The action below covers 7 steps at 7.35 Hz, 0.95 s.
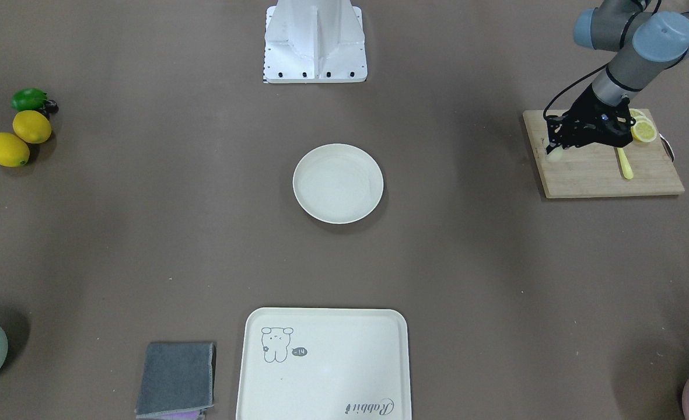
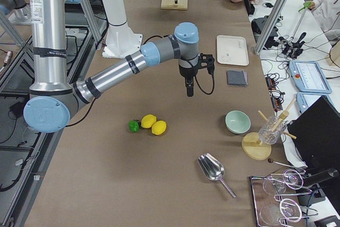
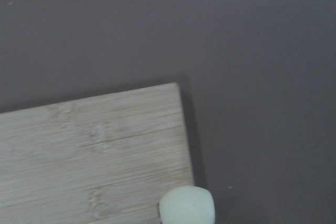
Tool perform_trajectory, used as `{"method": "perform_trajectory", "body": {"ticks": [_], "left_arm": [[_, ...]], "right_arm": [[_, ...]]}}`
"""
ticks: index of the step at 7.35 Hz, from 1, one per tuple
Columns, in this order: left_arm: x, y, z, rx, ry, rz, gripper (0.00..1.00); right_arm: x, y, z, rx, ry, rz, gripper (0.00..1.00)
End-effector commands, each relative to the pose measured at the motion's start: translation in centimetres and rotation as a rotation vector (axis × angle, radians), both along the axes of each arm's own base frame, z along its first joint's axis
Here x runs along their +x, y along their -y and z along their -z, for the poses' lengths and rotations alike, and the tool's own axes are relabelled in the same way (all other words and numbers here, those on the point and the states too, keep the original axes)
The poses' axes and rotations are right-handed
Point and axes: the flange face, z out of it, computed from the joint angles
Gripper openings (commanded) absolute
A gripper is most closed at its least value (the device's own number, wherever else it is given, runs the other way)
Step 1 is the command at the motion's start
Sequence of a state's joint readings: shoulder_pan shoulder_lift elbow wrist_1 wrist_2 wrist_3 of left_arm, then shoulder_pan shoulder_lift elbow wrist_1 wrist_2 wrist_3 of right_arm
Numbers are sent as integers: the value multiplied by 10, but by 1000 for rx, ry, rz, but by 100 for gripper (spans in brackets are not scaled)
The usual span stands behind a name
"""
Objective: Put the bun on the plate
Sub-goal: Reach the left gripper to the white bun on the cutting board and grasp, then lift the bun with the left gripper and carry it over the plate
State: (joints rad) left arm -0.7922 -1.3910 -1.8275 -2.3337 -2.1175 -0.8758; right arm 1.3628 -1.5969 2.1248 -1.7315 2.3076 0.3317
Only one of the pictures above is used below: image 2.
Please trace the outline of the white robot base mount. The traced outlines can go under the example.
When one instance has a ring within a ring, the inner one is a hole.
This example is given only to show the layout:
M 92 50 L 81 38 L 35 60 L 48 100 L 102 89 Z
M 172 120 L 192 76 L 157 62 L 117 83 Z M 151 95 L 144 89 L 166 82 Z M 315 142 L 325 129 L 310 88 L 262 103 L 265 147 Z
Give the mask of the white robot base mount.
M 138 51 L 142 34 L 134 33 L 129 27 L 123 0 L 102 0 L 102 2 L 108 21 L 103 57 L 124 58 Z

